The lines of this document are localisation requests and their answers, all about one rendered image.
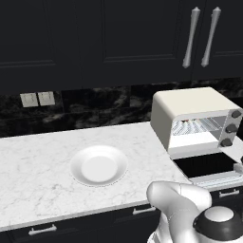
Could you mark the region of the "cream toaster oven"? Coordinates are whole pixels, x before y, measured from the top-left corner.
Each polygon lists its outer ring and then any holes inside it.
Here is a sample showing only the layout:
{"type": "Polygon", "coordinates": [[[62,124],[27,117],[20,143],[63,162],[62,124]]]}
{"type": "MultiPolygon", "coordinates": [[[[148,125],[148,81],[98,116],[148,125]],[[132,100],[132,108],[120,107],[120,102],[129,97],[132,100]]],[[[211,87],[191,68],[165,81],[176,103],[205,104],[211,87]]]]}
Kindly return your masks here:
{"type": "Polygon", "coordinates": [[[225,131],[229,124],[239,128],[243,108],[230,101],[211,87],[158,91],[153,96],[151,126],[172,159],[183,159],[219,153],[225,139],[234,142],[237,133],[225,131]],[[241,112],[234,119],[232,113],[241,112]],[[221,129],[212,132],[174,136],[175,121],[213,118],[221,129]]]}

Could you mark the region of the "black drawer front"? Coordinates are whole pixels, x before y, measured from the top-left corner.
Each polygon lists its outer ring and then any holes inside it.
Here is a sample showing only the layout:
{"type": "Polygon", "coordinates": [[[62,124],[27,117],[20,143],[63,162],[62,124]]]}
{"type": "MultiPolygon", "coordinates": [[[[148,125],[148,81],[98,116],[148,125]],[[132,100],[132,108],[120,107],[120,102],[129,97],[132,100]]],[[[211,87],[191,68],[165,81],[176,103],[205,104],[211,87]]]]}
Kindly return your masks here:
{"type": "Polygon", "coordinates": [[[243,221],[243,186],[212,191],[211,196],[212,196],[213,206],[224,206],[232,210],[235,210],[239,214],[241,220],[243,221]],[[225,192],[231,192],[233,189],[239,190],[240,191],[239,195],[225,196],[219,198],[219,191],[225,193],[225,192]]]}
{"type": "Polygon", "coordinates": [[[0,232],[0,243],[111,243],[109,228],[113,213],[99,213],[0,232]],[[54,224],[56,232],[28,235],[31,228],[41,230],[54,224]]]}
{"type": "Polygon", "coordinates": [[[114,243],[147,243],[151,233],[159,225],[160,211],[132,215],[134,208],[137,210],[152,207],[143,204],[129,208],[119,209],[114,212],[113,239],[114,243]]]}

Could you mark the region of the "black wall cupboard door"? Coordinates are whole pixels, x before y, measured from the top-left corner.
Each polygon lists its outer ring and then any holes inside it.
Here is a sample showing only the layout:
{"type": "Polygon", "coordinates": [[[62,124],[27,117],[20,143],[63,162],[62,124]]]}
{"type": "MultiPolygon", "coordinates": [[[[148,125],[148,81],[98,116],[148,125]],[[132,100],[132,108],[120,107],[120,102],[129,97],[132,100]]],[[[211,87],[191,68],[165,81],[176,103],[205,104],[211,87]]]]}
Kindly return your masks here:
{"type": "Polygon", "coordinates": [[[76,0],[83,87],[187,80],[182,66],[198,0],[76,0]]]}
{"type": "Polygon", "coordinates": [[[200,17],[200,32],[194,59],[193,80],[243,77],[243,0],[206,0],[200,17]],[[215,29],[210,61],[201,66],[212,21],[212,12],[221,8],[215,29]]]}
{"type": "Polygon", "coordinates": [[[0,94],[70,90],[80,80],[74,0],[0,0],[0,94]]]}

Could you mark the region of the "white round plate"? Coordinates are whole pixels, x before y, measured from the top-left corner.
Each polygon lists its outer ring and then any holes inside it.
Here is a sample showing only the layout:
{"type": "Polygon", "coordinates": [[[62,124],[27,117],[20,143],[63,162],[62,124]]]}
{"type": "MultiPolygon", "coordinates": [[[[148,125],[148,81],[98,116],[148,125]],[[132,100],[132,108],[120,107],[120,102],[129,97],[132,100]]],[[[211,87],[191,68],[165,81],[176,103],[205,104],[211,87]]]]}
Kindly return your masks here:
{"type": "Polygon", "coordinates": [[[124,177],[128,158],[118,148],[94,145],[79,151],[70,160],[70,174],[82,185],[103,187],[124,177]]]}

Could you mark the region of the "beige wall switch plate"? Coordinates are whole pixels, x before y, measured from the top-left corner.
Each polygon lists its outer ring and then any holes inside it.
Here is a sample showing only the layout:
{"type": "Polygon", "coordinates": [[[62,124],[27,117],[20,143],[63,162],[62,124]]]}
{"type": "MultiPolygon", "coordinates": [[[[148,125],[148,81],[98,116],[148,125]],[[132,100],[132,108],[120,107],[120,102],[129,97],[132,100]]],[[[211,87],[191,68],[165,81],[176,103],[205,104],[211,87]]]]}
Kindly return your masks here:
{"type": "Polygon", "coordinates": [[[24,93],[20,95],[24,107],[36,107],[38,105],[35,93],[24,93]]]}
{"type": "Polygon", "coordinates": [[[38,93],[39,102],[41,106],[54,105],[54,95],[52,91],[39,92],[38,93]]]}

